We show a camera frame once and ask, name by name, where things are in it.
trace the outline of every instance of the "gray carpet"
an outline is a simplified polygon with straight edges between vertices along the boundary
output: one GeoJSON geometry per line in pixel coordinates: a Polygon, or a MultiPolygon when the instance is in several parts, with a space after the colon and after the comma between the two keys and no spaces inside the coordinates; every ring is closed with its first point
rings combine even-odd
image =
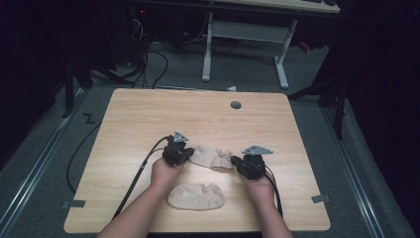
{"type": "MultiPolygon", "coordinates": [[[[156,51],[162,46],[156,44],[151,50],[156,51]]],[[[328,49],[319,49],[304,53],[297,48],[289,49],[284,62],[289,89],[285,91],[279,88],[272,62],[277,47],[268,45],[254,49],[241,46],[228,53],[221,53],[229,50],[230,46],[220,46],[215,49],[220,53],[215,52],[213,55],[212,78],[210,82],[204,83],[201,81],[203,49],[177,50],[166,46],[160,53],[167,57],[167,71],[157,83],[157,87],[226,90],[227,87],[237,86],[239,91],[290,94],[310,85],[328,51],[328,49]]],[[[162,73],[164,67],[165,60],[160,55],[149,53],[146,70],[149,86],[162,73]]],[[[92,237],[92,234],[66,234],[63,231],[62,226],[68,210],[62,208],[62,204],[73,198],[73,193],[66,184],[65,172],[78,145],[101,121],[112,91],[117,87],[127,86],[95,80],[93,88],[85,92],[86,97],[74,112],[62,138],[56,144],[51,162],[16,220],[9,237],[92,237]],[[86,113],[92,115],[90,120],[95,124],[86,123],[86,113]]],[[[137,83],[137,87],[142,87],[141,80],[137,83]]],[[[2,191],[0,211],[3,214],[29,174],[53,130],[62,120],[60,116],[64,112],[63,90],[58,93],[56,99],[57,104],[34,126],[12,161],[0,174],[0,190],[2,191]]],[[[293,232],[293,235],[295,237],[369,237],[368,227],[346,177],[336,138],[330,132],[330,125],[325,120],[324,109],[320,109],[312,97],[290,103],[321,193],[331,197],[331,201],[325,205],[332,224],[331,228],[325,232],[293,232]]],[[[349,104],[346,110],[343,142],[371,199],[384,236],[415,237],[368,151],[349,104]]],[[[71,164],[69,174],[74,186],[77,186],[83,173],[95,136],[96,133],[93,133],[82,144],[71,164]]],[[[197,236],[197,234],[178,234],[165,237],[197,236]]],[[[258,237],[256,234],[200,235],[200,237],[234,236],[258,237]]],[[[160,235],[151,235],[151,237],[160,237],[160,235]]]]}

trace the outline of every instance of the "hand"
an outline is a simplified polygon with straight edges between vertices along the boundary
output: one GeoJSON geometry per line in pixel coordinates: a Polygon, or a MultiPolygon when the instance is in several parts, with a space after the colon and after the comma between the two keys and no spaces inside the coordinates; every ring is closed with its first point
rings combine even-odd
{"type": "MultiPolygon", "coordinates": [[[[271,180],[274,180],[273,176],[267,173],[271,180]]],[[[260,203],[274,203],[274,188],[266,177],[258,179],[247,179],[240,175],[242,181],[247,187],[248,194],[255,204],[260,203]]]]}
{"type": "Polygon", "coordinates": [[[185,163],[176,167],[170,167],[163,158],[158,159],[152,166],[151,186],[168,190],[179,173],[182,171],[185,163]]]}

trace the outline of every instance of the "metal bracket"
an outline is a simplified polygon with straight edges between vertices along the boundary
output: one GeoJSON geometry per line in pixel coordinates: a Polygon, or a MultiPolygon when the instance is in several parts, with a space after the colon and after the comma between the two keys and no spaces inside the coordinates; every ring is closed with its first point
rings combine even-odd
{"type": "Polygon", "coordinates": [[[242,153],[246,155],[256,156],[256,155],[272,154],[273,151],[263,148],[263,147],[252,145],[251,147],[243,150],[242,153]]]}
{"type": "Polygon", "coordinates": [[[180,134],[177,131],[173,133],[173,142],[184,142],[188,140],[189,140],[188,138],[184,137],[182,134],[180,134]]]}

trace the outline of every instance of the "beige cloth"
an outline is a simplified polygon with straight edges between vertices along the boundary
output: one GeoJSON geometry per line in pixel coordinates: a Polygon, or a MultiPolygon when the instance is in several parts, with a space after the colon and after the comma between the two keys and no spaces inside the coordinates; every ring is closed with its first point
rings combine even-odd
{"type": "Polygon", "coordinates": [[[232,169],[231,162],[232,153],[230,151],[223,152],[220,149],[215,149],[208,146],[197,146],[194,150],[194,154],[189,160],[202,167],[223,167],[226,169],[232,169]]]}
{"type": "Polygon", "coordinates": [[[188,210],[210,210],[225,203],[225,195],[220,187],[211,183],[186,183],[176,186],[167,198],[176,208],[188,210]]]}

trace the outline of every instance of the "wrist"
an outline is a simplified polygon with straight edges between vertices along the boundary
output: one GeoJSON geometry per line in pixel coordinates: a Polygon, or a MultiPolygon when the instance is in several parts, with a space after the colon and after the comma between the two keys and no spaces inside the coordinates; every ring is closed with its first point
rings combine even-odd
{"type": "Polygon", "coordinates": [[[152,184],[147,188],[151,193],[158,197],[163,197],[166,192],[169,190],[168,187],[160,185],[160,184],[152,184]]]}

